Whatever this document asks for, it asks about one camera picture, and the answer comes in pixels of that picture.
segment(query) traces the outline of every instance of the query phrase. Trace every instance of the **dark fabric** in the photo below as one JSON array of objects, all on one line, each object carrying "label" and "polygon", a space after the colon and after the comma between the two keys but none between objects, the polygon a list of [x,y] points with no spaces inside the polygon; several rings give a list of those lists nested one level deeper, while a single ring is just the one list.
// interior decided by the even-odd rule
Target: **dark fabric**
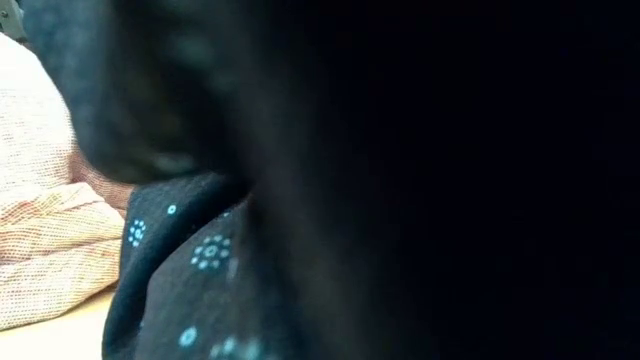
[{"label": "dark fabric", "polygon": [[[76,14],[84,23],[75,31],[104,37],[65,48],[38,40],[47,11],[35,4],[46,2],[25,0],[25,27],[94,165],[133,182],[207,168],[251,184],[245,206],[255,213],[239,215],[238,231],[255,237],[240,235],[237,249],[264,247],[245,264],[273,265],[276,280],[254,285],[287,299],[270,326],[290,326],[294,350],[269,340],[269,351],[284,351],[276,358],[640,355],[640,28],[631,6],[84,1],[100,6]],[[48,65],[62,54],[81,65]],[[86,91],[65,85],[74,79]],[[106,95],[81,96],[94,92]],[[83,101],[101,111],[86,116]],[[216,231],[207,226],[203,235]],[[172,259],[198,241],[152,251],[159,267],[146,270],[149,282],[121,285],[148,295],[145,320],[151,304],[163,319],[186,314],[177,297],[155,291],[190,274],[187,256]],[[221,291],[214,280],[199,284]],[[198,314],[217,311],[189,289],[174,290],[197,298]],[[247,311],[237,324],[261,318],[255,297],[236,308]],[[113,314],[129,311],[118,304],[107,339],[125,345],[107,340],[107,354],[198,358],[228,336],[185,315],[151,330],[145,321],[131,340],[110,330],[134,326],[117,325],[124,320]],[[196,342],[178,351],[189,326]]]}]

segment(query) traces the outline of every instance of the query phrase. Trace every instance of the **dark clothing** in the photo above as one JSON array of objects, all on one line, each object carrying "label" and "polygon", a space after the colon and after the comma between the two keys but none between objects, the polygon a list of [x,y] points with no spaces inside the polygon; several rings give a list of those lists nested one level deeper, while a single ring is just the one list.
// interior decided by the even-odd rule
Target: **dark clothing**
[{"label": "dark clothing", "polygon": [[246,184],[134,196],[105,355],[640,358],[635,11],[522,7],[25,0],[100,170]]}]

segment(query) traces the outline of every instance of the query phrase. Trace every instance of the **beige surface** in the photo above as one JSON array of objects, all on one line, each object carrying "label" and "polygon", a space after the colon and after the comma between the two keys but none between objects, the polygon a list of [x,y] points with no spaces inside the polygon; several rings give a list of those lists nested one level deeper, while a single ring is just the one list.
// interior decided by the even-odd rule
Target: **beige surface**
[{"label": "beige surface", "polygon": [[0,332],[0,359],[101,359],[102,330],[112,297],[113,290],[107,290],[59,318]]}]

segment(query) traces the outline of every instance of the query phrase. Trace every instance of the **woven fabric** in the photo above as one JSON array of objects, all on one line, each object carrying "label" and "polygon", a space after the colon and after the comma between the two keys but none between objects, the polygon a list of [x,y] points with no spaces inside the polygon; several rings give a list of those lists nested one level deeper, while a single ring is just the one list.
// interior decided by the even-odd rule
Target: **woven fabric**
[{"label": "woven fabric", "polygon": [[131,190],[83,160],[69,112],[37,58],[2,34],[0,54],[5,329],[60,315],[117,280],[124,224],[118,211]]},{"label": "woven fabric", "polygon": [[0,200],[0,329],[62,314],[118,278],[123,219],[85,183]]}]

